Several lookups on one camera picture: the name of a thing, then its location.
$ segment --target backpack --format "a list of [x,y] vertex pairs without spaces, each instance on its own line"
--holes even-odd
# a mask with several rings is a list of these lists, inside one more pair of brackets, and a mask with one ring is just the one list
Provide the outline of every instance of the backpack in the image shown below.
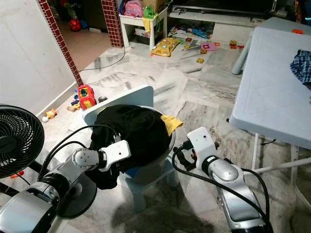
[[142,3],[140,0],[130,0],[125,5],[125,16],[142,18]]

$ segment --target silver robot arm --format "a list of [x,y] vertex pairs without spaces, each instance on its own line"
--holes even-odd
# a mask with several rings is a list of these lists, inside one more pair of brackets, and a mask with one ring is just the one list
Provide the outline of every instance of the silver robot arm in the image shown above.
[[110,166],[131,156],[127,141],[111,144],[100,151],[79,148],[57,168],[12,197],[0,209],[0,232],[43,233],[51,227],[62,198],[87,170]]
[[[245,184],[241,168],[216,156],[215,144],[205,127],[188,133],[187,137],[196,154],[195,165],[198,169],[205,172],[210,179],[233,189],[260,208],[256,196]],[[217,191],[232,232],[265,225],[261,215],[248,203],[221,188],[217,188]]]

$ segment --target marble floor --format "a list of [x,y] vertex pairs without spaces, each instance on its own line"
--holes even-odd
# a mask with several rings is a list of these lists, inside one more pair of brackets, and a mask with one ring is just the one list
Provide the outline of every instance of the marble floor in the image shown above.
[[[254,136],[253,132],[237,129],[227,123],[241,75],[231,74],[232,66],[240,50],[231,50],[221,44],[217,51],[200,54],[198,49],[184,50],[178,45],[170,58],[150,56],[149,46],[132,43],[123,49],[110,48],[87,68],[99,68],[81,72],[85,83],[89,84],[95,97],[111,98],[142,84],[154,88],[154,107],[168,115],[178,117],[184,126],[176,130],[176,145],[186,139],[187,132],[205,126],[212,138],[219,143],[218,155],[229,158],[234,164],[250,168]],[[108,64],[122,60],[113,66]],[[196,63],[203,58],[203,64]],[[55,119],[44,124],[45,146],[37,158],[42,162],[47,152],[72,131],[83,126],[82,112],[66,110],[71,99],[57,110]],[[77,139],[87,146],[90,144],[90,130],[77,133]],[[270,138],[260,137],[268,142]],[[61,150],[50,167],[63,162],[75,149],[68,146]],[[277,165],[290,161],[290,145],[276,141],[259,146],[257,167]],[[301,156],[310,156],[310,151],[302,150]],[[34,182],[36,175],[25,171],[26,179]],[[270,194],[271,223],[275,233],[311,232],[311,214],[304,209],[290,184],[290,170],[284,169],[264,173]],[[122,183],[112,190],[98,190],[93,205],[80,217],[71,219],[64,233],[229,233],[225,215],[217,201],[215,187],[179,174],[180,185],[170,188],[165,181],[144,193],[147,208],[142,213],[132,209],[132,198],[128,188]],[[264,209],[264,195],[258,181],[247,176],[246,182],[257,195]],[[21,190],[26,187],[19,179],[5,180]],[[311,201],[310,166],[299,168],[299,187]]]

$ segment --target blue cloth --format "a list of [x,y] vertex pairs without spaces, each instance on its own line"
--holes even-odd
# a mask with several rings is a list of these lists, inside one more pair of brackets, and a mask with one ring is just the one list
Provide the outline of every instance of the blue cloth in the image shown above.
[[311,83],[311,51],[298,50],[291,70],[303,84]]

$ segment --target cardboard box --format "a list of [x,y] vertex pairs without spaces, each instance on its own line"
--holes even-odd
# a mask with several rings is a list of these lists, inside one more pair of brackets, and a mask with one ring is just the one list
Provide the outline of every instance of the cardboard box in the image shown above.
[[166,0],[142,0],[142,6],[145,8],[150,5],[154,12],[160,13],[165,7]]

